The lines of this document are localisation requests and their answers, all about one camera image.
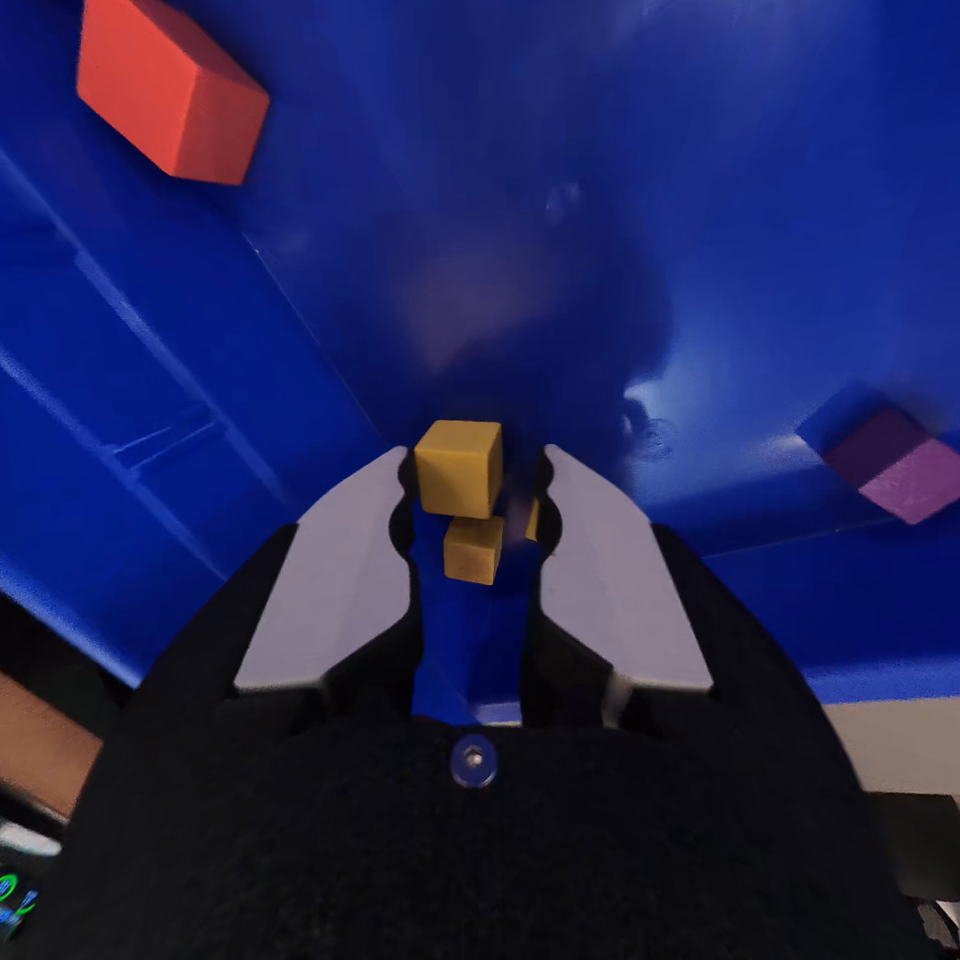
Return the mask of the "blue plastic bin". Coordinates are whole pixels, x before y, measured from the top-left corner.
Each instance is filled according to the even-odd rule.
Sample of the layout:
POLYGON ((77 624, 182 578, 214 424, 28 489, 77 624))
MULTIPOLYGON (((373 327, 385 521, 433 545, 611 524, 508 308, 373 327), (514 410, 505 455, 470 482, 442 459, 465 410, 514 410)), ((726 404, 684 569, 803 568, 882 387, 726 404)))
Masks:
POLYGON ((270 95, 243 183, 2 2, 2 593, 130 687, 226 578, 439 419, 675 530, 826 704, 958 695, 958 2, 171 2, 270 95))

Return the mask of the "black device green light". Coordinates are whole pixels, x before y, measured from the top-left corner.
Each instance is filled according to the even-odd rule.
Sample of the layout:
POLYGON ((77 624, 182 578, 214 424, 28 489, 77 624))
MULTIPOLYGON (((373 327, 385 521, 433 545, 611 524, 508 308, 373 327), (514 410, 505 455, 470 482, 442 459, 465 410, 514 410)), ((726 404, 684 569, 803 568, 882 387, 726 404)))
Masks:
POLYGON ((30 871, 17 864, 1 862, 1 944, 13 941, 34 911, 42 885, 30 871))

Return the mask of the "wooden edged table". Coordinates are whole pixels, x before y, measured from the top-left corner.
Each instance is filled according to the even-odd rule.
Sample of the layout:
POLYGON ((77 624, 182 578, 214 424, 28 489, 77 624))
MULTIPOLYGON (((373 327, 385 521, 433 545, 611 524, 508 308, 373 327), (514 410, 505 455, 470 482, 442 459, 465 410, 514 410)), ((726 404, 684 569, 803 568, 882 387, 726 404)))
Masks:
POLYGON ((102 739, 1 675, 2 785, 62 822, 74 813, 102 739))

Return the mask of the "purple wooden cube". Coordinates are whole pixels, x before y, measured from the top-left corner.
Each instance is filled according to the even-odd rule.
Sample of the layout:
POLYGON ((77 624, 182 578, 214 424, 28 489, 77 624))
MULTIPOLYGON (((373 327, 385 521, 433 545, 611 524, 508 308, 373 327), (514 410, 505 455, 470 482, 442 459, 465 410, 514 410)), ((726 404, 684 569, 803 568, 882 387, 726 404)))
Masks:
POLYGON ((846 484, 909 525, 959 500, 959 454, 896 407, 870 415, 822 453, 846 484))

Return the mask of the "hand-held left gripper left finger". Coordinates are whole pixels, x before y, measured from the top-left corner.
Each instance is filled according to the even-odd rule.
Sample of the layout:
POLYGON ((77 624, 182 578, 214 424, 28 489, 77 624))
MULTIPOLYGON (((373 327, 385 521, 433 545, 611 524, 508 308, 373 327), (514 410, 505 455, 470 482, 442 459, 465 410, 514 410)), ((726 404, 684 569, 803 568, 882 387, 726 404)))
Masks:
POLYGON ((239 693, 315 690, 342 715, 379 690, 410 719, 425 653, 417 494, 413 452, 395 446, 306 510, 234 678, 239 693))

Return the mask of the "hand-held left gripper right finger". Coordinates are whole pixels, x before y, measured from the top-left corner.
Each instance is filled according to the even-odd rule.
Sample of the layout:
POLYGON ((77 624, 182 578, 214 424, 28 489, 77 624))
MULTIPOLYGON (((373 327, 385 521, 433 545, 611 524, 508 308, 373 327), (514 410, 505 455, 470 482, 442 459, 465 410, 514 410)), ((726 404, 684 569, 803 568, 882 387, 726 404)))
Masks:
POLYGON ((646 513, 555 443, 534 497, 521 724, 583 710, 587 726, 642 727, 648 697, 709 697, 712 672, 646 513))

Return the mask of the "orange wooden cube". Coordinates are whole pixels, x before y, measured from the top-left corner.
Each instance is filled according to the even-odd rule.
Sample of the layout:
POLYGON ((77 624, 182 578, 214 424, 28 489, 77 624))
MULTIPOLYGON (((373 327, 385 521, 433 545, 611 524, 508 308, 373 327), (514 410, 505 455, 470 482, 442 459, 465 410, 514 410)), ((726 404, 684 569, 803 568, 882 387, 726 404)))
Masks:
POLYGON ((270 96, 196 22, 159 1, 87 1, 77 93, 169 176, 246 178, 270 96))

